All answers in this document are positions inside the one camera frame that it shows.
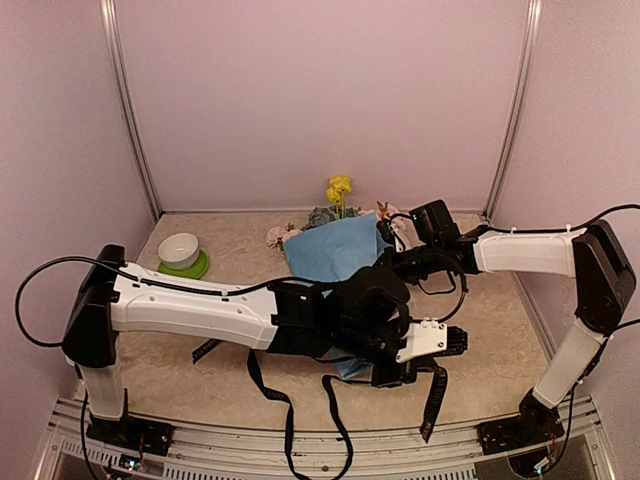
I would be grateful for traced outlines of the black printed ribbon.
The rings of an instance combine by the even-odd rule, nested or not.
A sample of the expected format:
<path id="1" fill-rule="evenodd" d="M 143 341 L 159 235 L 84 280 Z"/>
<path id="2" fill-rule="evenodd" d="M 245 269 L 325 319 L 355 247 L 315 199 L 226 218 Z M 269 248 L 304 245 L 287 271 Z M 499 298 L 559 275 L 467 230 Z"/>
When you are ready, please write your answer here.
<path id="1" fill-rule="evenodd" d="M 448 373 L 446 369 L 436 362 L 436 359 L 441 356 L 423 356 L 423 357 L 431 357 L 435 360 L 435 366 L 431 373 L 433 375 L 432 382 L 429 390 L 429 395 L 426 400 L 426 404 L 424 407 L 423 420 L 422 424 L 419 428 L 419 432 L 421 434 L 422 439 L 425 442 L 428 442 L 433 433 L 436 420 L 440 413 L 441 405 L 444 399 L 444 395 L 446 393 L 447 385 L 448 385 Z M 329 356 L 327 358 L 317 357 L 315 359 L 316 362 L 321 364 L 335 364 L 340 369 L 348 367 L 349 365 L 353 365 L 354 368 L 358 371 L 362 370 L 365 367 L 370 367 L 373 369 L 375 365 L 358 358 L 353 355 L 343 355 L 338 350 L 331 350 L 329 352 Z M 294 426 L 294 407 L 293 403 L 288 397 L 288 395 L 284 392 L 271 389 L 264 385 L 264 380 L 262 377 L 262 372 L 260 368 L 260 364 L 256 353 L 254 351 L 250 351 L 247 357 L 247 371 L 257 386 L 259 391 L 263 394 L 263 396 L 270 401 L 279 401 L 288 405 L 288 411 L 285 421 L 285 436 L 284 436 L 284 454 L 287 460 L 287 464 L 289 470 L 293 474 L 293 476 L 297 479 L 303 479 L 305 476 L 295 470 L 294 461 L 293 461 L 293 443 L 294 443 L 294 435 L 295 435 L 295 426 Z M 330 375 L 326 374 L 322 377 L 321 383 L 322 386 L 328 396 L 329 401 L 329 413 L 334 422 L 335 427 L 337 428 L 339 439 L 343 441 L 346 445 L 347 456 L 344 463 L 344 466 L 340 473 L 337 475 L 338 478 L 342 478 L 350 469 L 353 456 L 354 456 L 354 447 L 352 441 L 349 437 L 348 430 L 344 426 L 340 415 L 339 415 L 339 407 L 335 392 L 333 390 L 331 382 L 333 380 L 338 380 L 344 384 L 362 384 L 362 385 L 371 385 L 371 378 L 369 380 L 358 380 L 354 374 L 347 374 L 347 376 L 343 377 L 341 375 Z"/>

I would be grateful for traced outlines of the pale pink fake flower stem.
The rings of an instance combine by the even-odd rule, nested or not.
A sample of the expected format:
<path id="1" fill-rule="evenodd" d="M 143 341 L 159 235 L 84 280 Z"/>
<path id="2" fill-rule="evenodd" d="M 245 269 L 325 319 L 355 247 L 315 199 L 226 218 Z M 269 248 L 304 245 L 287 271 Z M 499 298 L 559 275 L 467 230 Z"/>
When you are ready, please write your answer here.
<path id="1" fill-rule="evenodd" d="M 390 221 L 395 214 L 399 213 L 399 210 L 387 201 L 385 202 L 377 201 L 376 204 L 377 204 L 376 218 L 378 222 Z"/>

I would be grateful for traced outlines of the blue wrapping paper sheet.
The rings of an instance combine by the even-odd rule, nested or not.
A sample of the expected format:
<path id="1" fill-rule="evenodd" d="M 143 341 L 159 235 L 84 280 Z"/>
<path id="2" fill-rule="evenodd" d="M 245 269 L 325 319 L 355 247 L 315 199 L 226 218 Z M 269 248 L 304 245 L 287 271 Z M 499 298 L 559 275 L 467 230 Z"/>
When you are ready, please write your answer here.
<path id="1" fill-rule="evenodd" d="M 336 282 L 372 266 L 388 246 L 377 222 L 375 214 L 361 215 L 335 220 L 291 237 L 283 243 L 291 273 L 309 280 Z"/>

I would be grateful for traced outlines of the blue fake flower bunch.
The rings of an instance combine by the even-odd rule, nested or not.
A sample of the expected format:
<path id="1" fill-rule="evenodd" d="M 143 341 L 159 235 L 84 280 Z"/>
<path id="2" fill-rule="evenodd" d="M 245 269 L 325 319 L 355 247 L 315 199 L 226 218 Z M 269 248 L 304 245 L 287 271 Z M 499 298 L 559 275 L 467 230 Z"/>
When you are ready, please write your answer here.
<path id="1" fill-rule="evenodd" d="M 362 209 L 360 207 L 346 207 L 345 209 L 342 209 L 337 205 L 329 207 L 315 207 L 309 213 L 307 223 L 302 227 L 302 231 L 318 228 L 334 221 L 354 218 L 359 216 L 361 212 Z"/>

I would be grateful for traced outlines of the yellow fake flower stem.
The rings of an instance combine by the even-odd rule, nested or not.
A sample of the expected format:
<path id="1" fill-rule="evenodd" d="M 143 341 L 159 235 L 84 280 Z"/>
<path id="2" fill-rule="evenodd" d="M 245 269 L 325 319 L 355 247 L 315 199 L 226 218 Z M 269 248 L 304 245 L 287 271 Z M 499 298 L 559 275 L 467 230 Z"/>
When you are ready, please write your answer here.
<path id="1" fill-rule="evenodd" d="M 352 180 L 346 175 L 336 175 L 329 179 L 327 199 L 335 206 L 339 219 L 346 217 L 346 195 L 352 192 Z"/>

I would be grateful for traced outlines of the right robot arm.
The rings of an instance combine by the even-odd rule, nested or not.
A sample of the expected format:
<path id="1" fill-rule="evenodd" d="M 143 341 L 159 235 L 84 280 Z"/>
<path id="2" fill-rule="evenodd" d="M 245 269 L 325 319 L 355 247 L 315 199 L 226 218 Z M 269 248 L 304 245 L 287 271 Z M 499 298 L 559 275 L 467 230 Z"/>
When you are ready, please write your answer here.
<path id="1" fill-rule="evenodd" d="M 520 406 L 511 433 L 523 444 L 546 432 L 565 396 L 594 369 L 624 316 L 639 278 L 606 215 L 557 228 L 498 228 L 482 224 L 463 233 L 446 203 L 436 200 L 409 212 L 381 217 L 378 228 L 392 244 L 396 274 L 419 284 L 436 272 L 467 288 L 471 275 L 509 273 L 519 281 L 548 280 L 572 295 L 573 320 L 548 366 Z"/>

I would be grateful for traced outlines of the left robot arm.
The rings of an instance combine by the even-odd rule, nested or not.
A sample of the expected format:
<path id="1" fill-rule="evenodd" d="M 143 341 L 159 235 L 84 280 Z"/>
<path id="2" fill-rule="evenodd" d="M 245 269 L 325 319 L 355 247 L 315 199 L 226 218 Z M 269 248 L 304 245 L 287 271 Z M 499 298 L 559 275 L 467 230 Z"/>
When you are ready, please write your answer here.
<path id="1" fill-rule="evenodd" d="M 27 278 L 81 262 L 90 270 L 55 345 L 79 370 L 91 415 L 121 445 L 140 434 L 139 421 L 126 412 L 121 332 L 172 333 L 305 357 L 337 348 L 379 369 L 405 366 L 448 345 L 446 326 L 411 318 L 407 286 L 382 266 L 364 267 L 337 282 L 281 277 L 238 286 L 151 271 L 125 261 L 120 246 L 108 245 L 96 259 L 58 258 Z"/>

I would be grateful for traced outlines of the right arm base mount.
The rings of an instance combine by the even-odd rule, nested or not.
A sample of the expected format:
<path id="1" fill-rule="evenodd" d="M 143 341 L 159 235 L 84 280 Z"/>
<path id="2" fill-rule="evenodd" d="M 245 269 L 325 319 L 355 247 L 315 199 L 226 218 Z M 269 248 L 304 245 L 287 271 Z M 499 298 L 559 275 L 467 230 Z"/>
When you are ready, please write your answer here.
<path id="1" fill-rule="evenodd" d="M 525 448 L 565 435 L 559 419 L 539 421 L 524 415 L 482 422 L 476 430 L 484 455 Z"/>

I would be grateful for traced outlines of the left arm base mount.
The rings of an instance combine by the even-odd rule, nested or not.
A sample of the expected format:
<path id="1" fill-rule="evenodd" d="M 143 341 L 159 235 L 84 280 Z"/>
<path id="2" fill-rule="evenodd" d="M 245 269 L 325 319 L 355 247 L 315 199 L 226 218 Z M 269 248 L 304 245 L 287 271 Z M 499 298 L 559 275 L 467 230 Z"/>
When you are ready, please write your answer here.
<path id="1" fill-rule="evenodd" d="M 91 418 L 87 435 L 92 440 L 134 450 L 142 454 L 166 457 L 174 427 L 165 422 L 127 415 L 119 421 Z"/>

